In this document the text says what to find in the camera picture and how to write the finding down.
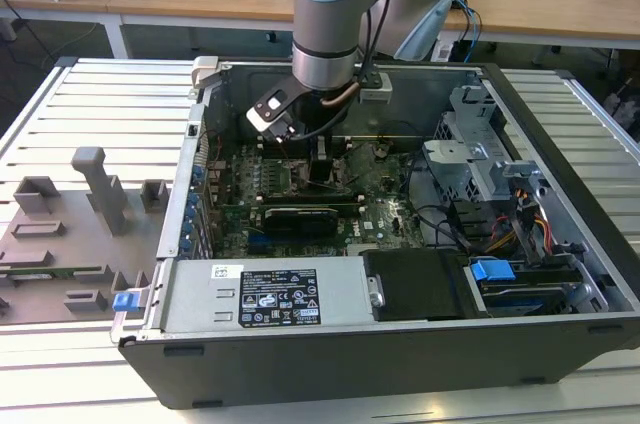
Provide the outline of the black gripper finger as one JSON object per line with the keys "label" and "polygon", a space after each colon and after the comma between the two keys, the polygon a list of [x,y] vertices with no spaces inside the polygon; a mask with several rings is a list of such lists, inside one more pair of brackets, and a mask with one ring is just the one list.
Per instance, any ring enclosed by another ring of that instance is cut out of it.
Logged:
{"label": "black gripper finger", "polygon": [[329,138],[317,136],[312,139],[310,153],[310,179],[327,182],[331,174],[331,142]]}

